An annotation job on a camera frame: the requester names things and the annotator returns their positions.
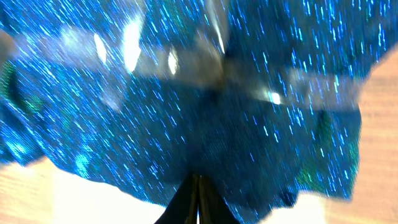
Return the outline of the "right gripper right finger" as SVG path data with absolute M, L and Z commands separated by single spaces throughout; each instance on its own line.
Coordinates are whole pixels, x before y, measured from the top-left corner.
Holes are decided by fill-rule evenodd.
M 200 176 L 198 193 L 200 224 L 239 224 L 209 178 Z

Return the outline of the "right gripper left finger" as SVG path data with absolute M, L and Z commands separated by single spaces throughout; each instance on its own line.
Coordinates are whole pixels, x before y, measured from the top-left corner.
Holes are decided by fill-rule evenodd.
M 155 224 L 197 224 L 199 177 L 188 176 Z

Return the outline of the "blue sparkly garment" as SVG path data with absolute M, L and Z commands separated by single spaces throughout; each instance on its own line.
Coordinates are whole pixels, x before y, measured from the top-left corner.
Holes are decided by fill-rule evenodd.
M 397 2 L 1 2 L 1 163 L 164 206 L 209 178 L 240 223 L 349 200 L 359 97 Z

